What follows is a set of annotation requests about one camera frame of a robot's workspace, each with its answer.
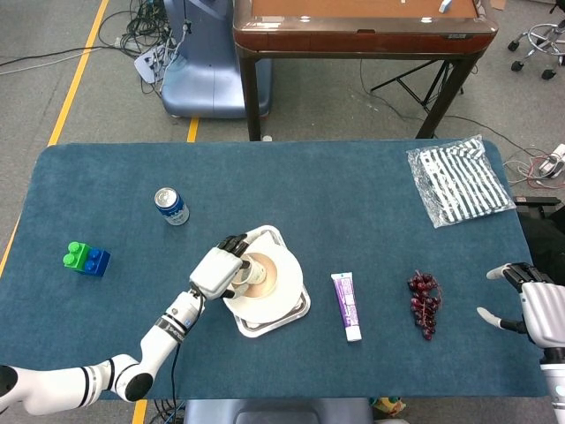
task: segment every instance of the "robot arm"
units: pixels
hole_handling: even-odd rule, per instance
[[[543,349],[539,361],[552,398],[555,416],[565,424],[565,286],[527,263],[507,263],[486,274],[490,280],[505,277],[518,291],[523,320],[511,321],[478,307],[478,314],[489,324],[509,329],[528,338]]]
[[[200,318],[206,299],[237,296],[228,286],[246,266],[240,256],[260,235],[258,230],[230,236],[207,253],[191,273],[191,290],[180,293],[141,339],[141,362],[122,354],[98,365],[54,371],[0,366],[0,414],[16,402],[33,415],[79,408],[93,404],[103,390],[127,402],[142,399],[162,363]]]

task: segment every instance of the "bunch of grapes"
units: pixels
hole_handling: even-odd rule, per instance
[[[411,310],[416,318],[416,325],[422,329],[426,340],[432,340],[435,333],[435,313],[441,306],[441,287],[432,274],[416,274],[408,280],[412,291]]]

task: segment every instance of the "lego brick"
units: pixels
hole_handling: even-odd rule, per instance
[[[95,247],[88,252],[88,258],[82,269],[84,274],[89,276],[103,276],[108,266],[109,253]]]
[[[68,246],[69,253],[63,257],[63,265],[66,268],[81,271],[87,261],[90,246],[78,241],[72,241]]]

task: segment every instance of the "plastic bag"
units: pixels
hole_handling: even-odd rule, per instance
[[[516,207],[494,174],[480,135],[406,153],[434,228]]]

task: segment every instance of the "floor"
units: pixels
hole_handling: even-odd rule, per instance
[[[127,0],[113,0],[105,16],[127,8]],[[98,2],[0,0],[0,62],[43,52],[84,46],[99,8]],[[454,101],[450,115],[469,117],[489,125],[523,148],[551,152],[562,139],[562,90],[565,73],[551,81],[539,76],[547,61],[543,57],[519,73],[510,64],[525,47],[506,49],[516,33],[540,22],[556,22],[560,12],[548,15],[549,6],[526,0],[508,0],[505,11],[495,13],[500,32],[478,63],[478,72],[465,84],[464,95]],[[123,32],[125,20],[104,27],[108,39]],[[26,195],[35,160],[46,147],[64,106],[79,59],[26,72],[0,75],[0,252],[8,246]],[[4,66],[6,72],[38,61]],[[367,86],[397,75],[413,62],[364,61]],[[340,140],[411,138],[418,131],[417,119],[402,119],[382,100],[366,95],[359,80],[358,60],[280,60],[275,62],[275,102],[264,133],[277,140]],[[419,92],[433,70],[408,81]],[[398,87],[383,88],[379,95],[403,116],[423,117],[423,112]],[[323,104],[324,113],[319,113]],[[173,118],[156,95],[143,95],[128,57],[101,50],[90,55],[78,89],[64,120],[58,143],[70,142],[186,142],[190,120]],[[493,141],[505,159],[526,155],[502,137],[454,117],[446,117],[437,130],[440,138],[482,133]],[[202,119],[196,141],[246,141],[243,120]],[[533,190],[513,186],[513,194],[556,196],[562,190]],[[543,422],[554,421],[546,398],[446,398],[408,399],[404,415],[411,423]],[[105,401],[78,412],[48,417],[29,417],[20,406],[0,418],[0,423],[130,422],[133,406]],[[146,422],[154,411],[149,408]]]

